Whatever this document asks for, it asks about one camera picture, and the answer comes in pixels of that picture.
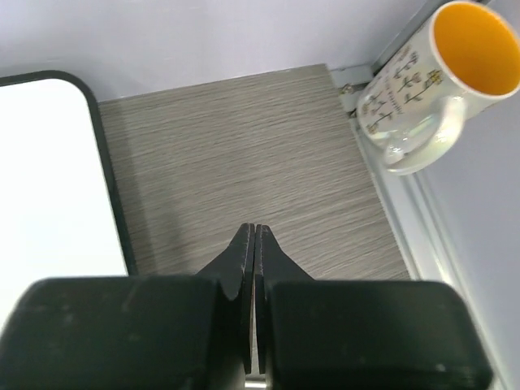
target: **mug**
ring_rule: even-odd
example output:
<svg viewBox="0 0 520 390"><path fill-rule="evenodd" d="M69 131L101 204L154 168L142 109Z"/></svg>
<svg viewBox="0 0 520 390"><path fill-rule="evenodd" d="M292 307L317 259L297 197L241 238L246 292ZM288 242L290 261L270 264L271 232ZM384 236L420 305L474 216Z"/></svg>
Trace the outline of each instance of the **mug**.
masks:
<svg viewBox="0 0 520 390"><path fill-rule="evenodd" d="M520 89L520 45L489 8L448 2L367 85L357 102L384 166L414 173L446 153L464 122Z"/></svg>

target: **mug handle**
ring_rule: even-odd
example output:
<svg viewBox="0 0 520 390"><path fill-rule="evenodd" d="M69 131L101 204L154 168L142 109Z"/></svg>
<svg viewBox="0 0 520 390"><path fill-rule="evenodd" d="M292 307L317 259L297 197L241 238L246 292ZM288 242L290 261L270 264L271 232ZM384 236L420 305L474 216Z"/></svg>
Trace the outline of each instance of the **mug handle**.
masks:
<svg viewBox="0 0 520 390"><path fill-rule="evenodd" d="M443 97L433 105L431 113L417 122L403 136L390 136L383 152L383 164L392 173L408 175L430 165L455 144L461 135L466 120L467 104L460 96ZM434 132L423 145L409 153L405 145L410 142L410 132Z"/></svg>

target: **white wall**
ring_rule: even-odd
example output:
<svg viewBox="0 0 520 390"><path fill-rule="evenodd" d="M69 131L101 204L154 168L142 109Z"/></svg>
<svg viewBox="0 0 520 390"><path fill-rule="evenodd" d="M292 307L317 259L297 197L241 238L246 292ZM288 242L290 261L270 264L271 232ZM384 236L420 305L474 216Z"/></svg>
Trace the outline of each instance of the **white wall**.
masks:
<svg viewBox="0 0 520 390"><path fill-rule="evenodd" d="M0 76L76 74L99 100L375 60L426 0L0 0Z"/></svg>
<svg viewBox="0 0 520 390"><path fill-rule="evenodd" d="M520 30L518 0L494 8ZM444 210L470 295L487 315L510 388L520 388L520 94L473 118L425 172Z"/></svg>

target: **mug rim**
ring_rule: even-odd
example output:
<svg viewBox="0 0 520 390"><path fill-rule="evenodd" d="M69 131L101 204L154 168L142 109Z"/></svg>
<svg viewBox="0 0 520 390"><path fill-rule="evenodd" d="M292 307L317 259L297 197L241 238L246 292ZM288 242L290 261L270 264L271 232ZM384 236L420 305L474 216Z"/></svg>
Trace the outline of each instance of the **mug rim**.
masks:
<svg viewBox="0 0 520 390"><path fill-rule="evenodd" d="M480 4L478 2L472 2L468 0L456 0L445 3L443 6L440 6L437 11L433 14L430 20L430 25L428 27L428 41L430 43L431 51L433 53L433 56L435 57L435 60L439 63L440 67L442 68L443 72L448 75L448 77L453 81L458 87L464 89L467 93L471 93L479 98L487 99L487 100L502 100L505 98L509 98L513 96L518 90L520 90L520 81L517 83L517 86L509 91L508 93L504 93L502 95L491 95L489 93L482 93L474 88L471 88L468 84L464 83L461 79L459 79L451 69L446 65L446 62L443 60L442 56L439 53L439 49L437 48L436 40L435 40L435 33L434 33L434 27L435 27L435 21L437 17L439 16L439 13L442 12L445 8L457 5L457 4L468 4L473 7L479 7L486 11L489 14L494 15L501 23L504 24L504 26L513 34L513 37L515 41L518 44L518 47L520 48L520 38L518 37L518 34L516 30L513 28L513 26L505 20L500 14L489 8L488 6L484 6L483 4Z"/></svg>

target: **gray wood grain panel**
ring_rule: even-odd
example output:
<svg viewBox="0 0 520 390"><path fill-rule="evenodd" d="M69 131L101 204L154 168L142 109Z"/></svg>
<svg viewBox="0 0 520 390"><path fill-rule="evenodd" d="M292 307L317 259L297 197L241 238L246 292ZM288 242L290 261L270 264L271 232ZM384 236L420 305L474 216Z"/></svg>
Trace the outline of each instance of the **gray wood grain panel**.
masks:
<svg viewBox="0 0 520 390"><path fill-rule="evenodd" d="M101 111L140 272L198 271L252 222L313 277L407 277L324 66Z"/></svg>

